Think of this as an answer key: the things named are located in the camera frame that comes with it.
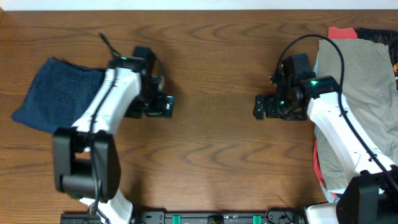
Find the dark blue shorts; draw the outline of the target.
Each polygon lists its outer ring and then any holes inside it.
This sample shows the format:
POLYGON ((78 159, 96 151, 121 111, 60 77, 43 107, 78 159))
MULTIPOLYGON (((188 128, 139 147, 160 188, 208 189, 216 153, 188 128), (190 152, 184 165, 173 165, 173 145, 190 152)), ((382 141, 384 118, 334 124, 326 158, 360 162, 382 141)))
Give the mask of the dark blue shorts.
POLYGON ((104 73, 103 68, 48 58, 11 118, 50 134, 58 128, 69 128, 89 107, 104 81, 104 73))

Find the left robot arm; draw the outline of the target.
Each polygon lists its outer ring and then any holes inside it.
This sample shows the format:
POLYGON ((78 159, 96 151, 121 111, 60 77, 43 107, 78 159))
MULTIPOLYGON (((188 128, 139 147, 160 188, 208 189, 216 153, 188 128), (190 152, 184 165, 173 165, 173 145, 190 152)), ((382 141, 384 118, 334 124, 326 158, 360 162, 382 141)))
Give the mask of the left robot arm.
POLYGON ((66 213, 61 223, 132 223, 133 204, 119 188, 121 165, 114 136, 125 117, 172 116, 174 98, 162 91, 164 77, 153 75, 158 59, 113 58, 105 79, 83 115, 53 134, 55 185, 88 207, 66 213))

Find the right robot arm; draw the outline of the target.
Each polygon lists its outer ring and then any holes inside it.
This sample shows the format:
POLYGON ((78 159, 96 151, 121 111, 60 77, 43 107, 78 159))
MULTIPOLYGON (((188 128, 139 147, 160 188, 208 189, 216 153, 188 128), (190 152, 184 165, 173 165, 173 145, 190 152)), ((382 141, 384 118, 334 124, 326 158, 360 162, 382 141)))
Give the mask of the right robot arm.
POLYGON ((397 166, 381 153, 350 110, 333 77, 277 84, 257 95, 256 119, 310 119, 324 134, 348 181, 339 201, 305 209, 306 223, 397 223, 397 166))

